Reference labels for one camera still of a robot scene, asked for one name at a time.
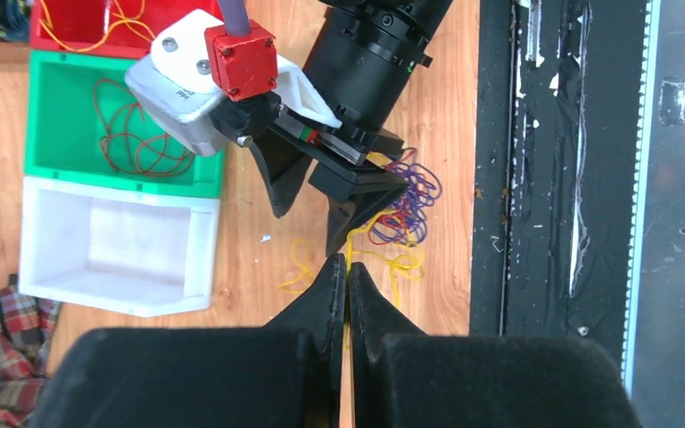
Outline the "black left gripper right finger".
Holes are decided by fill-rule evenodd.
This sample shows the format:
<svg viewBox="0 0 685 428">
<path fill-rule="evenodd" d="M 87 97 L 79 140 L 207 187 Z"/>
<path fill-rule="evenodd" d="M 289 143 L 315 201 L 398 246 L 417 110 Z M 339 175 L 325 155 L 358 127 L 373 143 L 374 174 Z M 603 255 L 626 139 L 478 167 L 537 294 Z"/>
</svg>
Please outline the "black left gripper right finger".
<svg viewBox="0 0 685 428">
<path fill-rule="evenodd" d="M 574 337 L 429 335 L 348 274 L 358 427 L 636 427 L 615 363 Z"/>
</svg>

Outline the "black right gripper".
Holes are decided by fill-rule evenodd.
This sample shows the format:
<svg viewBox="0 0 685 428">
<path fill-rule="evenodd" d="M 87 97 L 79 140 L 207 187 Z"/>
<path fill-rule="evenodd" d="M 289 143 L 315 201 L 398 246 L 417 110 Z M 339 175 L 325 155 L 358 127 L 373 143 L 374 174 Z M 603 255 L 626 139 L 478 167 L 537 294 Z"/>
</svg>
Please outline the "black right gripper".
<svg viewBox="0 0 685 428">
<path fill-rule="evenodd" d="M 296 143 L 325 147 L 349 162 L 320 162 L 309 179 L 328 200 L 326 256 L 337 253 L 349 232 L 408 188 L 404 178 L 366 160 L 371 153 L 390 161 L 402 158 L 404 140 L 386 129 L 372 132 L 352 123 L 331 128 L 291 111 L 274 92 L 241 101 L 225 98 L 209 112 L 209 119 L 228 140 L 250 149 L 276 218 L 293 206 L 313 160 Z"/>
</svg>

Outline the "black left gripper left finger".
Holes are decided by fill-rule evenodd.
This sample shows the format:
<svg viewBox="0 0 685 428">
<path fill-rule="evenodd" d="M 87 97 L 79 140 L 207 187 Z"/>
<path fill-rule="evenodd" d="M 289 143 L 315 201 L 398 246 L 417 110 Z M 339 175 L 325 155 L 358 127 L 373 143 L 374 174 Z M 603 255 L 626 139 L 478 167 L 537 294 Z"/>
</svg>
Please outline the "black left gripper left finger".
<svg viewBox="0 0 685 428">
<path fill-rule="evenodd" d="M 336 427 L 346 261 L 261 327 L 98 328 L 68 350 L 33 427 Z"/>
</svg>

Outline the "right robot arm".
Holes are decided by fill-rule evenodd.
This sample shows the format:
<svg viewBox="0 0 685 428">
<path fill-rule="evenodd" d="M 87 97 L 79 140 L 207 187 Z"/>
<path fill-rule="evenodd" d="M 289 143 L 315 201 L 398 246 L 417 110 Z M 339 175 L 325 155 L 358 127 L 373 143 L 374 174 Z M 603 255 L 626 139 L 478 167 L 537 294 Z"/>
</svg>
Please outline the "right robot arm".
<svg viewBox="0 0 685 428">
<path fill-rule="evenodd" d="M 431 64 L 425 49 L 449 8 L 447 1 L 328 2 L 302 75 L 332 112 L 331 124 L 293 107 L 276 78 L 253 97 L 230 87 L 209 114 L 219 132 L 251 151 L 276 217 L 304 182 L 326 196 L 327 254 L 407 189 L 368 155 L 402 155 L 402 140 L 384 122 L 414 69 Z"/>
</svg>

